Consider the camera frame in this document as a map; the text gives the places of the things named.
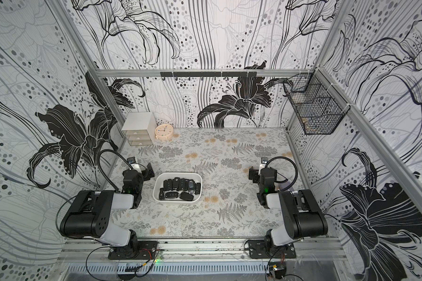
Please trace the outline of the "white rectangular storage box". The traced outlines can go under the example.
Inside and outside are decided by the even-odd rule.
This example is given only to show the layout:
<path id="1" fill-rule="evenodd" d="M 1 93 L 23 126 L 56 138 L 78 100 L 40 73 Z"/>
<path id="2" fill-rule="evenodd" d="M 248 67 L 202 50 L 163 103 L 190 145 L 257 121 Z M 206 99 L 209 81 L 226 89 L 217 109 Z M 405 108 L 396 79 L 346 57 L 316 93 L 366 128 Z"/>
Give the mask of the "white rectangular storage box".
<path id="1" fill-rule="evenodd" d="M 162 204 L 195 204 L 202 187 L 202 177 L 197 173 L 166 172 L 157 177 L 152 197 Z"/>

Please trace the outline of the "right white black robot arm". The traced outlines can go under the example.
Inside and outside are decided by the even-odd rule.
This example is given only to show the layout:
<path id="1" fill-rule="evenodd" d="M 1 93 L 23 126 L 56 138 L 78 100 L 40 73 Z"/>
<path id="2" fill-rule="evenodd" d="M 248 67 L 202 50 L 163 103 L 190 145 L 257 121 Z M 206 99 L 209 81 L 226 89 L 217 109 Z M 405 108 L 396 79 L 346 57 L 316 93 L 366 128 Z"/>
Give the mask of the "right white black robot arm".
<path id="1" fill-rule="evenodd" d="M 277 169 L 271 167 L 276 160 L 285 160 L 292 165 L 294 177 L 290 180 Z M 318 237 L 328 233 L 328 223 L 317 201 L 308 189 L 294 191 L 298 179 L 298 167 L 285 156 L 271 159 L 262 157 L 258 169 L 249 169 L 249 180 L 257 184 L 257 199 L 266 209 L 281 211 L 282 221 L 275 229 L 270 229 L 264 237 L 268 250 L 290 245 L 302 238 Z"/>

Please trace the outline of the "black flip key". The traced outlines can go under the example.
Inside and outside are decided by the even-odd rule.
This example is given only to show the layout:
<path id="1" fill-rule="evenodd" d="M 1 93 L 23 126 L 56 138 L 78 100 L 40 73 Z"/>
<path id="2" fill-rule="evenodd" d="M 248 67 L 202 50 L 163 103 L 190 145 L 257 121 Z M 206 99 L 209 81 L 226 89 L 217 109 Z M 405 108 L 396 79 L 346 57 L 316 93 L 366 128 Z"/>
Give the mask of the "black flip key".
<path id="1" fill-rule="evenodd" d="M 180 183 L 180 178 L 179 177 L 175 177 L 173 180 L 172 180 L 172 188 L 173 188 L 173 190 L 176 190 L 176 191 L 178 191 L 179 190 L 179 183 Z"/>

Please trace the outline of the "black key silver trim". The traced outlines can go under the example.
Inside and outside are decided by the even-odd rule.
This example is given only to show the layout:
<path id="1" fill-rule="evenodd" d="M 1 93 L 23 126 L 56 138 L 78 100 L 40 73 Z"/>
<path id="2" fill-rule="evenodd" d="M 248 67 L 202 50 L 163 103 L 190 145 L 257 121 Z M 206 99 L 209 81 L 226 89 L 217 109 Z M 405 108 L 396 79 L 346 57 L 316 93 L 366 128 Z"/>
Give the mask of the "black key silver trim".
<path id="1" fill-rule="evenodd" d="M 193 180 L 188 181 L 188 192 L 189 193 L 195 192 L 195 182 Z"/>

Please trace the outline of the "black car key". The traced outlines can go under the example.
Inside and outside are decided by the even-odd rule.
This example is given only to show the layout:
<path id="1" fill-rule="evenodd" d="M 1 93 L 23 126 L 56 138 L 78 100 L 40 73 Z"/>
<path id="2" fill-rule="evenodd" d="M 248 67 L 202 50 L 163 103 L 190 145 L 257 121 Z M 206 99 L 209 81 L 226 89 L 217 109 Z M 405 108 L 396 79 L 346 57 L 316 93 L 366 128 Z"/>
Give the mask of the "black car key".
<path id="1" fill-rule="evenodd" d="M 179 182 L 179 188 L 181 191 L 187 191 L 188 187 L 187 187 L 187 180 L 186 179 L 181 179 Z"/>
<path id="2" fill-rule="evenodd" d="M 199 195 L 201 193 L 201 188 L 201 183 L 195 183 L 195 195 Z"/>
<path id="3" fill-rule="evenodd" d="M 166 200 L 173 200 L 179 197 L 179 193 L 175 191 L 165 192 L 165 199 Z"/>
<path id="4" fill-rule="evenodd" d="M 164 201 L 165 200 L 165 192 L 163 188 L 160 188 L 159 190 L 159 200 Z"/>
<path id="5" fill-rule="evenodd" d="M 172 179 L 164 180 L 164 182 L 163 182 L 163 188 L 164 188 L 164 191 L 165 192 L 168 192 L 168 191 L 173 190 Z"/>

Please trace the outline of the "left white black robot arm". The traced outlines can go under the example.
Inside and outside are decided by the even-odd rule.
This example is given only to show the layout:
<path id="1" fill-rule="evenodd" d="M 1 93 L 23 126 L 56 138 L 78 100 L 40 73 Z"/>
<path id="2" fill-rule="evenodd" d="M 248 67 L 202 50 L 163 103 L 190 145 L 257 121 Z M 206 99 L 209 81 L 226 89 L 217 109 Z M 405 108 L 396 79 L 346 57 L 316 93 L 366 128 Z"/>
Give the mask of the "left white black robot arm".
<path id="1" fill-rule="evenodd" d="M 103 149 L 97 156 L 97 167 L 103 173 L 101 158 L 104 153 L 118 156 L 128 169 L 123 172 L 123 187 L 117 185 L 105 174 L 112 190 L 100 192 L 83 190 L 73 198 L 73 202 L 57 224 L 59 233 L 66 238 L 95 240 L 109 247 L 118 255 L 136 255 L 140 250 L 137 234 L 132 229 L 121 228 L 110 221 L 113 210 L 134 210 L 142 200 L 145 181 L 154 176 L 152 165 L 140 164 L 135 157 L 124 158 L 112 149 Z"/>

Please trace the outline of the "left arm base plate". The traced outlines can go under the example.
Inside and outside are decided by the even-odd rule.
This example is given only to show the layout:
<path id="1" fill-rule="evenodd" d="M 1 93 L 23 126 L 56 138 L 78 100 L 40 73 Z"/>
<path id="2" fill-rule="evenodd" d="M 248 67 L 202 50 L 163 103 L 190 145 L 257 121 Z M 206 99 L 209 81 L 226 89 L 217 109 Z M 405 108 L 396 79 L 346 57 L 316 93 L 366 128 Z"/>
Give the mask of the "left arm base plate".
<path id="1" fill-rule="evenodd" d="M 111 247 L 109 252 L 109 260 L 140 260 L 150 261 L 154 258 L 158 249 L 157 241 L 142 241 L 135 247 L 127 245 L 125 247 Z"/>

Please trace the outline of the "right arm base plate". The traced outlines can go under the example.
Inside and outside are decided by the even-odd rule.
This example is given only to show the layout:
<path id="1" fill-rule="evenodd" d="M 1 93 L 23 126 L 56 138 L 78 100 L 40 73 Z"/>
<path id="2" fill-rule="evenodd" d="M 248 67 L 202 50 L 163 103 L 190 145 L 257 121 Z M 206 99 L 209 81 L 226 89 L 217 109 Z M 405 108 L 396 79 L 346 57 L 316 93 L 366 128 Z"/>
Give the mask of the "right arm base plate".
<path id="1" fill-rule="evenodd" d="M 247 240 L 244 244 L 244 249 L 249 252 L 251 259 L 294 259 L 297 257 L 293 244 L 268 246 L 264 240 Z"/>

